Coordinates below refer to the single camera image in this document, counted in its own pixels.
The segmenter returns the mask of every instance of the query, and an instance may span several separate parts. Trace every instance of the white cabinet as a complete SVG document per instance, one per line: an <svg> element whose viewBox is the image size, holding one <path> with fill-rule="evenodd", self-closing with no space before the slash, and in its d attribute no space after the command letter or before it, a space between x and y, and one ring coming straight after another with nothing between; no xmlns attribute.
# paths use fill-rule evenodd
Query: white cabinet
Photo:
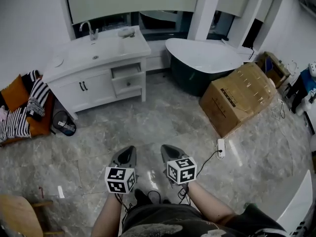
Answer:
<svg viewBox="0 0 316 237"><path fill-rule="evenodd" d="M66 80L56 82L50 87L66 109L71 106L73 112L78 112L89 108L89 98L83 89L80 78L66 78Z"/></svg>
<svg viewBox="0 0 316 237"><path fill-rule="evenodd" d="M92 106L115 100L116 96L111 81L112 76L110 70L98 71L82 78L84 90Z"/></svg>
<svg viewBox="0 0 316 237"><path fill-rule="evenodd" d="M113 101L142 96L146 100L146 72L143 59L100 65L48 81L47 84L69 114Z"/></svg>

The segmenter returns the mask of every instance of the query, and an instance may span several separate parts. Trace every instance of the paper box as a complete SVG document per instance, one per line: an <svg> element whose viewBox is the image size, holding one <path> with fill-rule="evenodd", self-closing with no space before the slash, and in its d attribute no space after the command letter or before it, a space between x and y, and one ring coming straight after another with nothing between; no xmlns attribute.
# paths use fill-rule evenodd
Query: paper box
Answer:
<svg viewBox="0 0 316 237"><path fill-rule="evenodd" d="M276 58L274 54L270 52L264 52L260 56L257 65L266 74L266 76L274 82L276 88L279 88L290 76L290 72L287 68Z"/></svg>
<svg viewBox="0 0 316 237"><path fill-rule="evenodd" d="M128 194L136 183L133 168L112 168L105 170L105 183L109 193Z"/></svg>
<svg viewBox="0 0 316 237"><path fill-rule="evenodd" d="M200 106L223 138L265 109L276 89L255 63L247 63L227 77L213 81Z"/></svg>
<svg viewBox="0 0 316 237"><path fill-rule="evenodd" d="M177 184L197 178L197 164L192 157L167 162L167 176Z"/></svg>

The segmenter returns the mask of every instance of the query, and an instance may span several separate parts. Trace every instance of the blue object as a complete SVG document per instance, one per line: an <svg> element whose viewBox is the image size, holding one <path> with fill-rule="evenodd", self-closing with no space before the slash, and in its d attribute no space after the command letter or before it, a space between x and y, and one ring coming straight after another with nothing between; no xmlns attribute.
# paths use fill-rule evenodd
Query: blue object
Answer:
<svg viewBox="0 0 316 237"><path fill-rule="evenodd" d="M264 73L266 74L268 71L273 69L273 63L270 57L266 58L266 65L265 65L265 71Z"/></svg>
<svg viewBox="0 0 316 237"><path fill-rule="evenodd" d="M316 88L316 82L313 80L308 68L301 72L301 77L307 93Z"/></svg>

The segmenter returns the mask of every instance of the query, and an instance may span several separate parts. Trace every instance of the window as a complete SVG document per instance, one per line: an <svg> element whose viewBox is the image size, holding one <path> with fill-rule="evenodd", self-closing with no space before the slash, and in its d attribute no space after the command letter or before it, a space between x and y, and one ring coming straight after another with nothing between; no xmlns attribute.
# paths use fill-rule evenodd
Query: window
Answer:
<svg viewBox="0 0 316 237"><path fill-rule="evenodd" d="M216 10L211 27L208 32L208 40L228 40L227 35L235 16Z"/></svg>
<svg viewBox="0 0 316 237"><path fill-rule="evenodd" d="M140 11L117 14L90 20L93 30L106 31L123 26L139 25L146 40L167 40L169 38L183 38L188 36L193 12L186 11ZM87 25L82 32L80 24L73 25L76 38L89 34Z"/></svg>
<svg viewBox="0 0 316 237"><path fill-rule="evenodd" d="M251 28L247 34L246 39L244 40L242 46L253 49L253 44L260 32L260 29L263 25L263 22L255 19L251 25Z"/></svg>

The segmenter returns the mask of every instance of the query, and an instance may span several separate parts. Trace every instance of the cardboard box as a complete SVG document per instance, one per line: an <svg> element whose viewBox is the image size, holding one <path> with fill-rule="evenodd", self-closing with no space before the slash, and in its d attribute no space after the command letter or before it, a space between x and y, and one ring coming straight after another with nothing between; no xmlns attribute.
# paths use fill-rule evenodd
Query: cardboard box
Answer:
<svg viewBox="0 0 316 237"><path fill-rule="evenodd" d="M265 109L277 90L255 63L213 81L200 106L223 138Z"/></svg>
<svg viewBox="0 0 316 237"><path fill-rule="evenodd" d="M272 62L272 69L268 70L267 72L265 72L266 59L270 59ZM264 52L260 56L257 65L268 78L271 78L271 80L276 85L276 88L279 88L282 83L290 76L290 72L287 70L287 68L281 62L279 62L274 54L270 52Z"/></svg>

